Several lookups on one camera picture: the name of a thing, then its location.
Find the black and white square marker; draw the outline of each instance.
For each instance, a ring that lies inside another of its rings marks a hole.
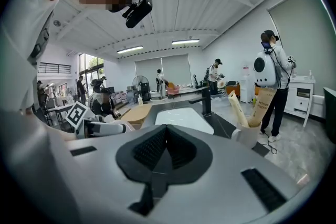
[[[87,106],[81,104],[80,102],[76,102],[70,110],[69,114],[67,115],[66,120],[75,129],[77,129],[82,122],[87,110],[89,110]]]

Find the cup handle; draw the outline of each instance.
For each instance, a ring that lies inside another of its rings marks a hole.
[[[241,132],[242,131],[239,130],[239,129],[234,130],[233,133],[232,133],[232,136],[231,136],[231,140],[238,141]]]

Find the white bottle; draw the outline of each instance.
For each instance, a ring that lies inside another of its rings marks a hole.
[[[138,98],[138,103],[139,103],[139,106],[142,106],[142,105],[143,105],[143,101],[142,101],[142,97],[141,97],[141,95],[140,95],[139,98]]]

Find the brown paper packet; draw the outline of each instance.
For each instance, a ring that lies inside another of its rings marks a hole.
[[[237,118],[238,118],[238,122],[244,126],[244,127],[248,127],[248,122],[247,119],[243,113],[243,110],[241,109],[241,106],[239,104],[239,101],[236,97],[236,93],[233,90],[230,94],[229,94],[229,102],[232,105],[234,111],[236,112]]]
[[[251,128],[259,126],[276,92],[277,90],[272,88],[261,88],[259,90],[258,100],[251,117],[248,119],[248,124]]]

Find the tree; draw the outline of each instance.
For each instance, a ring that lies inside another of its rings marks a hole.
[[[94,57],[94,58],[92,58],[92,59],[89,61],[89,67],[88,67],[88,69],[90,69],[90,68],[92,68],[92,67],[95,67],[95,66],[97,66],[97,65],[101,65],[102,63],[104,63],[104,60],[103,60],[103,59],[98,58],[98,64],[97,64],[97,58]],[[100,74],[100,75],[101,75],[101,74],[104,74],[104,69],[103,69],[103,68],[99,69],[99,74]]]

